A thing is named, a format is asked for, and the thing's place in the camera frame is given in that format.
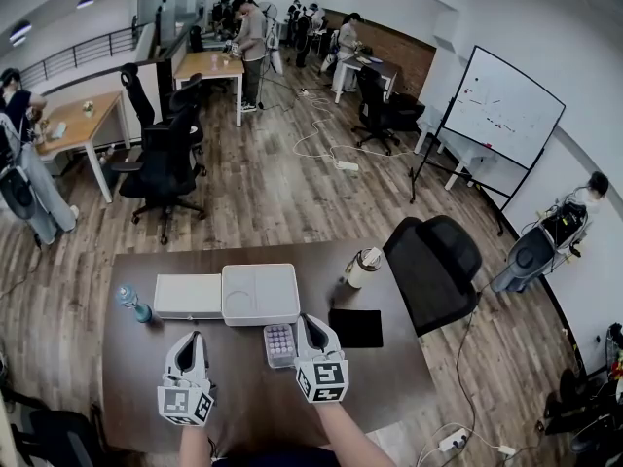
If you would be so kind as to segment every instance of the wooden table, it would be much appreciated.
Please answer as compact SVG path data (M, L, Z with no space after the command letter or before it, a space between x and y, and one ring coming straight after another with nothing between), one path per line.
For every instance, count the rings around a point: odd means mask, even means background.
M212 56L216 55L216 69ZM236 98L236 126L242 124L242 75L244 65L239 58L231 58L224 52L197 52L186 54L182 62L173 74L175 78L175 88L181 89L182 82L187 82L194 74L201 73L205 80L215 80L217 78L236 78L237 98Z
M344 61L344 66L342 68L342 74L340 74L340 86L338 87L338 91L335 94L335 103L340 103L340 97L342 96L342 90L344 89L344 80L347 75L347 69L352 69L353 71L359 71L363 66L368 66L375 71L377 71L381 77L385 80L385 96L384 98L389 98L391 95L391 91L393 90L393 84L396 81L396 75L400 69L399 66L392 62L383 61L381 63L370 61L369 64L362 64L357 60L357 57L366 57L368 55L357 54L355 57L348 58Z
M52 140L37 146L37 152L43 161L51 160L60 152L84 147L89 156L89 162L91 163L99 188L108 203L112 202L113 199L110 195L110 189L108 188L106 179L101 172L97 154L93 147L93 140L104 121L108 118L110 113L117 108L126 148L129 149L128 122L126 120L124 106L122 105L122 99L120 91L112 91L110 93L104 93L56 107L48 116L50 126L52 129L56 129L58 124L63 122L67 125L67 129L58 140ZM87 118L82 110L82 106L88 100L92 101L94 106L93 115L90 118Z
M375 239L318 242L246 249L117 255L110 282L102 356L104 427L118 448L147 452L179 449L181 428L158 415L157 391L166 354L182 336L205 337L210 379L218 386L207 424L221 452L257 451L279 444L325 445L312 405L305 401L294 370L272 370L266 362L262 327L231 328L219 320L167 320L153 327L134 321L115 303L115 289L130 283L141 302L153 305L159 273L220 273L226 265L291 263L301 310L327 321L336 307L379 309L382 348L345 349L350 387L344 406L365 431L385 427L435 405L436 393L420 342L393 274L383 257L374 281L360 291L339 284L355 253L382 247Z

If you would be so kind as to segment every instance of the metal railing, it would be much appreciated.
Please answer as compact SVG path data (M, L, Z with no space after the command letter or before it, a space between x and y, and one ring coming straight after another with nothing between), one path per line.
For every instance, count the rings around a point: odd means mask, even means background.
M145 25L141 24L113 31L50 55L41 62L37 62L21 71L22 87L29 89L49 80L52 76L69 69L78 68L93 60L133 51Z

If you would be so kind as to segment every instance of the water bottle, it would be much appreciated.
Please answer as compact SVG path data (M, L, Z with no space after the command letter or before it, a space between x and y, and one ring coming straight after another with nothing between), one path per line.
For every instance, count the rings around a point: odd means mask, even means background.
M152 308L138 302L136 291L131 285L121 285L115 293L115 299L117 300L117 303L123 307L134 308L136 321L140 323L147 323L152 319Z

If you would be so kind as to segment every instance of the white glove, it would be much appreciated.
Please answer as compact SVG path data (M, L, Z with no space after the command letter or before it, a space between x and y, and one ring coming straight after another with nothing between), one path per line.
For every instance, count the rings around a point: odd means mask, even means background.
M328 325L310 315L301 315L296 324L296 380L310 403L340 402L348 389L348 361L338 335ZM311 332L322 334L321 347L312 344Z
M184 367L192 362L192 367ZM158 386L158 412L176 425L204 426L214 404L207 378L205 341L195 331L180 339L168 352L163 385Z

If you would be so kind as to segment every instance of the chair base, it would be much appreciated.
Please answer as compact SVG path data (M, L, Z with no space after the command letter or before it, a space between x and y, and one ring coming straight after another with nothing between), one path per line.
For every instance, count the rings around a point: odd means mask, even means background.
M166 228L168 226L168 222L170 220L171 214L173 214L173 208L175 206L184 207L186 209L191 209L193 211L198 211L198 218L200 220L204 220L206 217L205 210L202 207L199 207L191 202L187 202L182 200L181 198L172 198L167 200L147 200L145 199L145 205L139 207L132 213L132 222L136 225L140 218L139 216L147 211L151 211L152 209L160 208L162 210L160 216L160 222L162 225L161 234L160 234L160 244L166 245L168 243L168 236L166 235Z
M356 133L358 131L365 131L366 133L370 133L369 136L357 142L357 147L361 147L363 144L368 143L370 140L379 140L385 147L385 153L388 156L391 156L391 148L389 147L389 145L387 145L387 140L391 140L396 146L400 145L400 140L395 135L384 129L381 129L379 131L370 131L365 126L353 126L350 131L352 131L353 133Z

